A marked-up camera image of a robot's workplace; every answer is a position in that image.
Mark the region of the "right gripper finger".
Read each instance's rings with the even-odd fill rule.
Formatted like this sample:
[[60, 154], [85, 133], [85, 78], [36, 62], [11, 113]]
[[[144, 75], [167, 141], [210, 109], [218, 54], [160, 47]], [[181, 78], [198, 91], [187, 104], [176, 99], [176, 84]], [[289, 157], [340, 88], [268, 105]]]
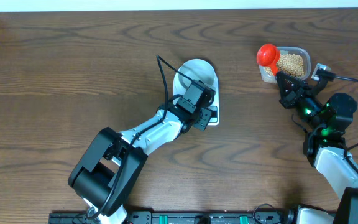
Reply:
[[291, 90], [291, 76], [286, 74], [277, 74], [276, 81], [280, 91], [281, 99], [285, 98]]
[[[288, 75], [287, 73], [284, 73], [284, 72], [278, 72], [277, 74]], [[293, 76], [291, 76], [290, 80], [291, 80], [291, 90], [297, 90], [297, 89], [302, 88], [306, 85], [306, 83], [303, 80], [300, 80], [299, 78], [295, 78]]]

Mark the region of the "red measuring scoop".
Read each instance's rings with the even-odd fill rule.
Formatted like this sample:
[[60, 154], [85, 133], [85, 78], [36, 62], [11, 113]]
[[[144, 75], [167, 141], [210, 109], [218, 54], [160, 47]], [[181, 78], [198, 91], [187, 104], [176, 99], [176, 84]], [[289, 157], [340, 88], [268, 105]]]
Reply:
[[257, 52], [257, 63], [263, 67], [269, 67], [274, 76], [279, 72], [277, 63], [280, 59], [280, 51], [273, 44], [264, 44]]

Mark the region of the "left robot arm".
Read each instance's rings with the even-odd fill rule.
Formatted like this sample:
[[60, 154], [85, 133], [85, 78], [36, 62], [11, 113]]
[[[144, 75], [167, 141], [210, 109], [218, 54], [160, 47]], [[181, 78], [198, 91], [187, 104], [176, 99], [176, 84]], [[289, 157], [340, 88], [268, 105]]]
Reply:
[[94, 212], [86, 219], [122, 223], [127, 216], [124, 204], [149, 155], [192, 127], [205, 130], [215, 96], [213, 89], [189, 88], [166, 98], [155, 116], [135, 128], [100, 130], [68, 178], [68, 185]]

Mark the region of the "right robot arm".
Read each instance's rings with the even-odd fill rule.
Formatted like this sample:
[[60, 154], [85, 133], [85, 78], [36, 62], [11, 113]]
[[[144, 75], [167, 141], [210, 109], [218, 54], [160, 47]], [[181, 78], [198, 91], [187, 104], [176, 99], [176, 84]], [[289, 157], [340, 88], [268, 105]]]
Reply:
[[276, 74], [280, 103], [295, 109], [311, 130], [306, 131], [303, 154], [340, 199], [336, 212], [330, 214], [309, 205], [290, 209], [285, 223], [358, 223], [358, 165], [344, 134], [353, 121], [357, 102], [346, 93], [335, 93], [322, 104], [317, 99], [328, 82], [337, 78], [332, 72], [317, 70], [311, 86], [283, 72]]

